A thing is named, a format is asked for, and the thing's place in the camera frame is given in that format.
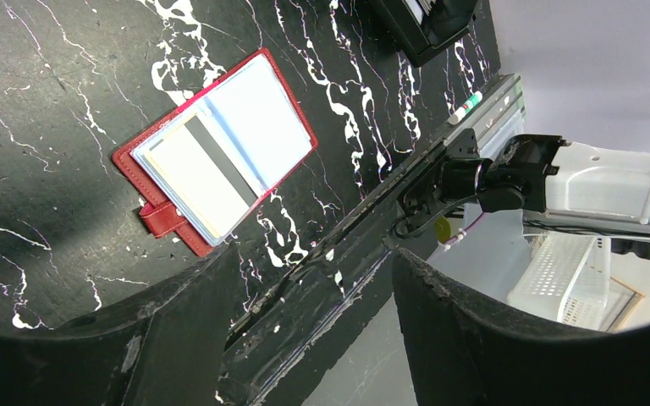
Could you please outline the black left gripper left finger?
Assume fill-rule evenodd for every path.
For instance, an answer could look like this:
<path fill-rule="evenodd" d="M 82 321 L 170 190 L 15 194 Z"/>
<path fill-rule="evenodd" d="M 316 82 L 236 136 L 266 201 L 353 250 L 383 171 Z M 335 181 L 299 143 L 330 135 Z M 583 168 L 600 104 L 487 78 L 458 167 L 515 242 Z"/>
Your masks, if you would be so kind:
<path fill-rule="evenodd" d="M 0 405 L 213 405 L 240 288 L 232 246 L 53 330 L 0 335 Z"/>

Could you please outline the white magnetic stripe card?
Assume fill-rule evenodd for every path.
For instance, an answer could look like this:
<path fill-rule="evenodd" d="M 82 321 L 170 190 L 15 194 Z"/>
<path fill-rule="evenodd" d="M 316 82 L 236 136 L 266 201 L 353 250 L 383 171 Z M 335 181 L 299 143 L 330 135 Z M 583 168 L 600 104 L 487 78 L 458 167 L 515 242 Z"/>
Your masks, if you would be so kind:
<path fill-rule="evenodd" d="M 142 163 L 210 244 L 220 244 L 258 201 L 202 113 L 172 123 L 139 152 Z"/>

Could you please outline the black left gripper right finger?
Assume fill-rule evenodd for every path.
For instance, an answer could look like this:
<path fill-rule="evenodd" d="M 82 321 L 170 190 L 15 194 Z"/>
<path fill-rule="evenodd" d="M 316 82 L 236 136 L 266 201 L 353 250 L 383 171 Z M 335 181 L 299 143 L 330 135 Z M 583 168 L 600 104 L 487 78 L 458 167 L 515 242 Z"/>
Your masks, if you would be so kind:
<path fill-rule="evenodd" d="M 650 405 L 650 325 L 606 333 L 550 321 L 405 249 L 392 281 L 420 405 Z"/>

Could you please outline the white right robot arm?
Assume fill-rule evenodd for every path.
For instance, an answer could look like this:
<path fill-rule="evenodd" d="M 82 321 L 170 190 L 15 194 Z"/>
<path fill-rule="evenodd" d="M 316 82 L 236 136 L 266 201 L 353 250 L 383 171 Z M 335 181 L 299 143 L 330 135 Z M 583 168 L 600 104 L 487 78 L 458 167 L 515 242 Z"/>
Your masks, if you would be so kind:
<path fill-rule="evenodd" d="M 430 152 L 398 202 L 401 239 L 473 204 L 483 213 L 530 212 L 531 228 L 650 242 L 650 153 L 520 134 L 485 157 L 468 138 Z"/>

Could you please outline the red card holder wallet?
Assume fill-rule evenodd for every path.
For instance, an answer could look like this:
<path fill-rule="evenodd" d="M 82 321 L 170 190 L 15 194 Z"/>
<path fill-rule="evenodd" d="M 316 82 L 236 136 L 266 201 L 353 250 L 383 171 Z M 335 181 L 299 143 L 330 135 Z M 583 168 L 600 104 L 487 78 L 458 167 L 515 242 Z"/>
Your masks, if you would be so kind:
<path fill-rule="evenodd" d="M 273 55 L 262 48 L 117 149 L 145 198 L 150 233 L 208 255 L 318 145 Z"/>

